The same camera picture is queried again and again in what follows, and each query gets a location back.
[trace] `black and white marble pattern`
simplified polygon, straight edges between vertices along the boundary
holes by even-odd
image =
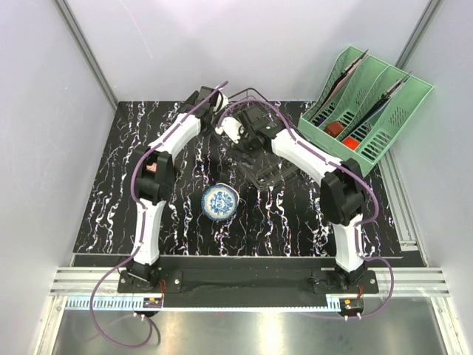
[[[310,103],[276,103],[295,124]],[[130,156],[138,144],[148,144],[171,126],[177,102],[120,103],[90,194],[76,253],[126,254],[135,238],[136,208],[130,196],[133,166]],[[176,157],[180,170],[174,193],[163,213],[161,254],[229,256],[333,256],[332,228],[320,212],[319,188],[297,170],[286,180],[259,191],[247,182],[225,147],[211,135],[193,138]],[[236,214],[214,222],[202,212],[205,189],[227,183],[240,196]],[[375,223],[364,227],[369,254],[399,257],[401,250],[376,167],[367,182],[380,202]],[[371,215],[369,201],[365,215]]]

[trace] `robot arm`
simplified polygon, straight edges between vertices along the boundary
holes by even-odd
[[[327,160],[331,160],[337,164],[341,164],[341,160],[334,158],[331,155],[321,151],[317,147],[311,145],[304,138],[297,135],[293,131],[298,142],[303,142],[310,145],[312,149],[316,150],[318,154],[324,156]],[[335,167],[327,165],[322,160],[317,159],[310,154],[302,145],[296,143],[289,135],[287,129],[283,129],[276,137],[271,140],[271,149],[274,154],[279,155],[298,166],[302,171],[309,174],[315,182],[321,186],[327,173],[332,173],[336,170]],[[321,198],[321,208],[326,206]],[[355,224],[361,222],[362,214],[356,213],[351,219],[348,226],[340,223],[333,223],[333,233],[335,235],[335,242],[337,248],[336,264],[347,273],[357,270],[363,264],[363,259],[356,251],[355,229],[358,229],[357,238],[358,245],[361,246],[361,227]]]
[[[357,246],[362,245],[359,223],[365,198],[355,179],[337,166],[361,177],[358,163],[353,159],[341,161],[321,151],[294,129],[289,132],[282,122],[269,121],[255,106],[239,113],[237,118],[223,118],[221,127],[216,129],[219,134],[225,132],[235,149],[249,154],[258,149],[272,152],[298,166],[319,184],[321,211],[332,223],[336,239],[338,283],[353,284],[365,270],[364,260],[357,251]]]
[[[153,149],[145,160],[137,176],[135,191],[140,199],[137,204],[137,228],[134,251],[139,251],[134,262],[127,266],[127,271],[134,277],[157,284],[156,263],[159,258],[159,231],[164,206],[170,198],[174,182],[174,157],[196,135],[211,126],[214,113],[228,103],[228,99],[218,92],[207,104],[193,115],[185,115],[189,108],[198,104],[211,92],[203,87],[195,92],[184,103],[180,115],[156,141],[148,146],[135,150],[136,161]],[[361,206],[364,203],[362,188],[354,179],[335,166],[317,158],[312,152],[326,161],[342,165],[354,174],[361,176],[361,170],[355,160],[340,161],[307,142],[292,129],[291,133],[281,122],[270,122],[262,117],[261,112],[250,107],[239,114],[239,120],[228,117],[222,120],[222,127],[216,128],[217,134],[225,132],[234,142],[235,149],[251,153],[265,149],[297,165],[311,176],[321,187],[321,211],[333,224],[336,238],[336,271],[339,282],[349,285],[358,280],[364,273],[364,261],[358,254],[356,245],[361,241],[360,227],[356,226],[362,219]],[[146,211],[145,225],[142,225],[143,213]],[[140,243],[140,233],[144,232]]]
[[[166,132],[148,145],[148,149],[154,146],[159,146],[159,148],[156,149],[156,154],[151,155],[150,159],[143,164],[142,176],[137,179],[136,187],[138,197],[140,198],[140,202],[144,205],[144,208],[141,204],[137,203],[137,225],[133,252],[135,252],[140,245],[140,234],[142,228],[144,228],[143,243],[140,245],[140,250],[135,256],[135,262],[142,265],[154,264],[160,255],[157,241],[160,233],[161,215],[163,214],[164,206],[167,202],[166,200],[169,198],[171,192],[164,191],[164,189],[169,189],[170,183],[174,185],[174,168],[172,161],[193,137],[200,134],[200,119],[194,115],[189,115],[186,120],[181,123],[181,120],[185,116],[186,115],[183,113],[178,115],[176,121]],[[151,196],[149,192],[152,192],[153,187],[154,190],[156,190],[157,198],[160,199],[159,202],[147,198]],[[145,225],[143,226],[143,213],[145,210],[146,219]]]
[[[184,112],[198,105],[212,91],[212,88],[202,87],[199,92],[194,92],[181,106],[176,121],[157,140],[148,146],[137,147],[132,155],[132,160],[135,162],[135,164],[132,162],[132,165],[136,166],[141,157],[153,149],[153,153],[140,167],[135,182],[135,193],[139,203],[137,203],[137,225],[132,253],[136,251],[137,253],[133,262],[127,265],[127,271],[131,276],[149,282],[153,286],[157,284],[158,277],[154,265],[160,255],[161,217],[164,206],[171,197],[176,177],[174,159],[193,137],[210,126],[214,113],[226,106],[228,99],[221,92],[216,92],[193,115]]]

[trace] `blue and white bowl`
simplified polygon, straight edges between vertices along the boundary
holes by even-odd
[[[209,187],[202,196],[202,210],[211,220],[227,220],[237,211],[238,192],[224,183]]]

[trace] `gray wall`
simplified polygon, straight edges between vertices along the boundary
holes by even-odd
[[[0,352],[20,355],[70,261],[113,113],[52,1],[0,2]]]
[[[429,261],[473,350],[473,2],[445,1],[407,70],[436,86],[394,146]]]
[[[313,100],[349,45],[395,62],[427,0],[68,0],[122,101],[202,85]]]

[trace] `red object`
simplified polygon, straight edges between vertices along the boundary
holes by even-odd
[[[348,137],[343,141],[343,144],[351,150],[355,150],[360,145],[360,142],[358,142],[356,139]]]
[[[325,127],[325,132],[328,135],[331,135],[332,137],[336,138],[337,135],[339,135],[341,131],[344,130],[344,128],[345,127],[343,127],[343,124],[338,121],[335,121]]]

